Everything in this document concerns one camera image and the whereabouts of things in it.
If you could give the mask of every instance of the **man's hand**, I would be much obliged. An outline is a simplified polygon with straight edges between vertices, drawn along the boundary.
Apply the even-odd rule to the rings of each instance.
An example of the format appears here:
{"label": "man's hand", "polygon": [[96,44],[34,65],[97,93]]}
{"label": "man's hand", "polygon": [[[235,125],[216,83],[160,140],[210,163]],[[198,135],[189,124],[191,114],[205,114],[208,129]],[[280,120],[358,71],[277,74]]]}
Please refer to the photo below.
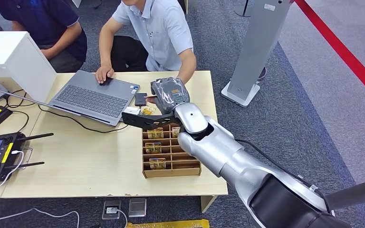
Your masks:
{"label": "man's hand", "polygon": [[45,56],[45,58],[47,58],[48,60],[50,60],[52,57],[54,57],[54,52],[52,51],[52,49],[48,48],[48,49],[42,49],[41,52],[43,53],[43,55]]}
{"label": "man's hand", "polygon": [[96,72],[96,80],[101,84],[106,81],[107,77],[111,77],[113,74],[114,70],[110,64],[101,65]]}

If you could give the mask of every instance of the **white cable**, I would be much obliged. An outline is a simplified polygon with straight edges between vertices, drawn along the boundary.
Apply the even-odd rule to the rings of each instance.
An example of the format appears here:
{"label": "white cable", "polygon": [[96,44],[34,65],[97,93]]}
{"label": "white cable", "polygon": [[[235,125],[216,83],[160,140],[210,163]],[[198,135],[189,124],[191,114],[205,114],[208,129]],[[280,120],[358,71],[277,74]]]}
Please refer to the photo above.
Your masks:
{"label": "white cable", "polygon": [[10,171],[7,175],[6,175],[6,177],[5,177],[5,179],[2,181],[2,183],[0,184],[0,186],[2,186],[7,180],[8,180],[8,178],[9,178],[9,176],[14,172],[14,171],[16,171],[18,168],[19,168],[19,166],[21,165],[21,163],[23,162],[23,158],[24,158],[24,152],[23,151],[12,151],[11,152],[12,154],[17,154],[17,153],[21,153],[21,159],[20,159],[20,161],[19,161],[19,164],[16,166],[16,168],[14,168],[14,169],[12,169],[12,171]]}
{"label": "white cable", "polygon": [[125,227],[124,228],[126,228],[126,226],[128,226],[128,218],[126,217],[126,214],[121,210],[118,210],[118,209],[115,209],[115,210],[121,212],[124,215],[124,217],[125,217]]}
{"label": "white cable", "polygon": [[30,209],[30,210],[26,210],[26,211],[24,211],[24,212],[20,212],[20,213],[17,213],[17,214],[13,214],[13,215],[8,215],[8,216],[5,216],[5,217],[2,217],[2,218],[0,218],[0,220],[2,220],[2,219],[8,219],[8,218],[11,218],[11,217],[14,217],[14,216],[18,216],[18,215],[22,215],[22,214],[26,214],[26,213],[28,213],[28,212],[30,212],[30,211],[32,211],[32,210],[36,210],[37,212],[40,212],[40,213],[42,213],[42,214],[49,215],[49,216],[54,217],[54,218],[62,218],[62,217],[65,217],[65,216],[67,216],[67,215],[70,215],[70,214],[72,214],[72,213],[75,213],[75,214],[77,215],[77,226],[76,226],[76,228],[79,228],[79,213],[78,213],[77,211],[71,211],[71,212],[69,212],[69,213],[67,213],[67,214],[65,214],[65,215],[51,215],[51,214],[49,214],[49,213],[47,213],[47,212],[45,212],[45,211],[41,211],[41,210],[39,210],[39,209],[37,209],[37,208],[32,208],[32,209]]}

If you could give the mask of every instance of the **black cable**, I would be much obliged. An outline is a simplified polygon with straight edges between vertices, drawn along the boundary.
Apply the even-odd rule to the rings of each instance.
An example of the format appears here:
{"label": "black cable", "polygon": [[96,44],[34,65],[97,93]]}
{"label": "black cable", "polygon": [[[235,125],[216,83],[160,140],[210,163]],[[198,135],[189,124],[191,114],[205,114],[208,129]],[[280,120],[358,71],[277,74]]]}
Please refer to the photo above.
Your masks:
{"label": "black cable", "polygon": [[88,128],[88,127],[85,127],[83,124],[81,124],[79,121],[77,121],[76,119],[70,117],[70,116],[66,116],[66,115],[60,115],[60,114],[57,114],[57,113],[54,113],[54,112],[51,112],[49,110],[44,110],[40,107],[40,105],[38,105],[38,108],[43,111],[43,112],[47,112],[47,113],[51,113],[51,114],[54,114],[54,115],[57,115],[57,116],[61,116],[61,117],[65,117],[65,118],[68,118],[68,119],[71,119],[73,121],[75,121],[78,125],[80,125],[81,127],[83,127],[84,129],[86,130],[89,130],[89,131],[93,131],[93,132],[98,132],[98,133],[110,133],[110,132],[115,132],[115,131],[119,131],[119,130],[122,130],[124,128],[126,128],[128,125],[125,125],[124,127],[122,128],[119,128],[119,129],[114,129],[114,130],[110,130],[110,131],[106,131],[106,132],[102,132],[102,131],[99,131],[99,130],[95,130],[95,129],[91,129],[91,128]]}
{"label": "black cable", "polygon": [[12,110],[12,112],[14,112],[14,113],[23,113],[27,117],[26,122],[24,123],[24,125],[20,128],[20,130],[18,130],[18,132],[20,132],[21,130],[23,130],[26,127],[27,123],[29,122],[30,117],[29,117],[29,115],[27,115],[27,113],[24,113],[24,112],[21,112],[21,111]]}
{"label": "black cable", "polygon": [[[20,92],[20,91],[22,91],[22,90],[23,90],[23,89],[16,90],[15,92],[13,92],[13,94],[14,94],[14,93],[17,93],[17,92]],[[20,103],[19,103],[19,104],[10,105],[10,104],[9,104],[9,98],[8,98],[8,97],[5,97],[5,100],[6,100],[6,106],[5,106],[5,107],[9,107],[9,108],[18,108],[18,107],[26,107],[26,106],[34,105],[34,103],[22,105],[22,103],[23,103],[23,101],[24,101],[23,99],[20,101]]]}
{"label": "black cable", "polygon": [[[273,163],[274,165],[276,165],[278,168],[280,168],[281,170],[283,170],[285,173],[289,174],[290,176],[292,176],[296,180],[299,180],[300,182],[302,182],[308,188],[310,188],[312,186],[310,183],[308,183],[304,179],[300,178],[299,176],[296,176],[295,174],[293,174],[292,172],[290,172],[289,170],[287,170],[285,167],[281,166],[279,163],[277,163],[275,160],[273,160],[271,157],[269,157],[266,153],[264,153],[262,150],[260,150],[258,147],[256,147],[254,144],[252,144],[250,141],[243,140],[243,139],[236,139],[236,141],[243,142],[243,143],[246,143],[246,144],[250,145],[258,153],[260,153],[262,156],[264,156],[266,159],[268,159],[271,163]],[[328,212],[328,214],[331,215],[331,210],[329,208],[328,200],[325,197],[325,195],[320,191],[320,189],[315,189],[314,192],[317,193],[324,200],[325,207],[327,208],[327,212]]]}

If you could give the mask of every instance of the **red line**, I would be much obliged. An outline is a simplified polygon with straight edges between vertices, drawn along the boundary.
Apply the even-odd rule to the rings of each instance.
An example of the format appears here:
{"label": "red line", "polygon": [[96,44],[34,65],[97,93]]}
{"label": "red line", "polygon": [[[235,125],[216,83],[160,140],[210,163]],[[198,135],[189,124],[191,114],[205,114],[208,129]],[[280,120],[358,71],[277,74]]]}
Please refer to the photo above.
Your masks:
{"label": "red line", "polygon": [[352,54],[351,51],[349,51],[349,49],[347,49],[341,40],[329,29],[329,27],[304,0],[295,0],[295,2],[325,40],[331,45],[335,52],[365,85],[365,66]]}

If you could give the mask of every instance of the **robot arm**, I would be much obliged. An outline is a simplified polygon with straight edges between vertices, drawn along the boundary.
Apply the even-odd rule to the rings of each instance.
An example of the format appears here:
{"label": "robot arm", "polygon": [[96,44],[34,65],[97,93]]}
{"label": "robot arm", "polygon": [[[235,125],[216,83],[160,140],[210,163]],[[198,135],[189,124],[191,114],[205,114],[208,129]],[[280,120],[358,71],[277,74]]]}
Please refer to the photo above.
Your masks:
{"label": "robot arm", "polygon": [[123,113],[126,124],[146,130],[178,123],[178,143],[238,193],[262,228],[350,228],[329,213],[324,199],[288,173],[269,167],[244,151],[234,136],[190,103],[178,78],[152,82],[162,116]]}

